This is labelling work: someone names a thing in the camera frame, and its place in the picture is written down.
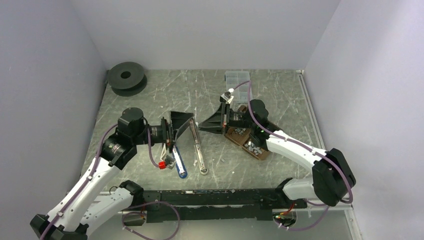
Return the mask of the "brown staple tray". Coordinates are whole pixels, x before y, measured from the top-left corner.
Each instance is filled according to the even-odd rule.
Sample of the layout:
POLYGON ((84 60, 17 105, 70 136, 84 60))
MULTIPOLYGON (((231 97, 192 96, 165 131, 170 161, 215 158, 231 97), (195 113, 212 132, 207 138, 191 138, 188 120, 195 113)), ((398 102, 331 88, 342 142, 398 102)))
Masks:
POLYGON ((246 107, 247 127, 226 127, 224 136, 255 159, 265 160, 270 153, 266 144, 270 137, 267 131, 273 133, 281 128, 268 120, 269 112, 261 100, 254 99, 246 107))

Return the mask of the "black beige stapler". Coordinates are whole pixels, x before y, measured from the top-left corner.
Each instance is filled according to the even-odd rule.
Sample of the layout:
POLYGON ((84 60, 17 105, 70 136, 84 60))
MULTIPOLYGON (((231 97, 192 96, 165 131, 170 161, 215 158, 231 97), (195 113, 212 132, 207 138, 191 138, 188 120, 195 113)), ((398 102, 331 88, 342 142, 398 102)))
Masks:
POLYGON ((196 125, 195 120, 193 118, 191 118, 188 123, 189 123, 189 129, 191 131, 192 138, 194 141, 194 151, 196 154, 195 160, 197 162, 199 172, 202 175, 207 175, 208 167, 207 167, 207 164, 202 152, 202 148, 201 148, 201 141, 198 134, 198 126, 196 125))

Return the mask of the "blue stapler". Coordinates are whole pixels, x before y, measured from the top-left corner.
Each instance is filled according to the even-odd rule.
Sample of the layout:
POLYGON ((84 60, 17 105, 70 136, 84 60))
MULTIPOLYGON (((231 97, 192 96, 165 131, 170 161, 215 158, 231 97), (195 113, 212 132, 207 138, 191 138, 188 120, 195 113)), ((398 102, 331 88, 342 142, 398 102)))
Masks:
POLYGON ((183 158, 176 144, 172 148, 172 156, 175 159, 175 166, 178 172, 178 176, 181 179, 185 179, 188 176, 188 172, 186 170, 183 158))

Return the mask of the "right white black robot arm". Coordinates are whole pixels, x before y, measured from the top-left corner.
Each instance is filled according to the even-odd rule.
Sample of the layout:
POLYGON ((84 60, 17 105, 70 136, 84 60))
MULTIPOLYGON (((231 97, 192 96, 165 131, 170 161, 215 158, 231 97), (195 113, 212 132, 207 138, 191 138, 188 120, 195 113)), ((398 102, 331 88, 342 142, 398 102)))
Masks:
POLYGON ((252 143, 268 152, 281 155, 302 166, 311 177, 287 178, 275 189, 276 203, 289 207, 295 200, 318 199, 334 207, 353 202, 356 179, 343 153, 332 148, 312 147, 288 134, 268 120, 269 112, 262 100, 250 100, 246 111, 235 111, 224 100, 216 112, 201 122, 200 131, 226 134, 229 128, 250 129, 252 143))

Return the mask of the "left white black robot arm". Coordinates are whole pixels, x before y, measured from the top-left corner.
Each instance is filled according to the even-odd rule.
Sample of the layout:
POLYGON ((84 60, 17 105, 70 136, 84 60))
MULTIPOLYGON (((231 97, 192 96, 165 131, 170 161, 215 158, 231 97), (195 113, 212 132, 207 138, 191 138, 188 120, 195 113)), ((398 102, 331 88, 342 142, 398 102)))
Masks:
POLYGON ((144 203, 144 190, 133 181, 124 181, 106 200, 94 204, 103 187, 120 173, 137 155, 137 147, 160 144, 158 169, 171 169, 176 164, 172 152, 178 137, 189 126, 192 113, 171 111, 159 125, 150 125, 143 111, 130 107, 117 123, 102 136, 86 172, 69 193, 47 214, 37 214, 30 222, 40 240, 86 240, 116 211, 139 209, 144 203))

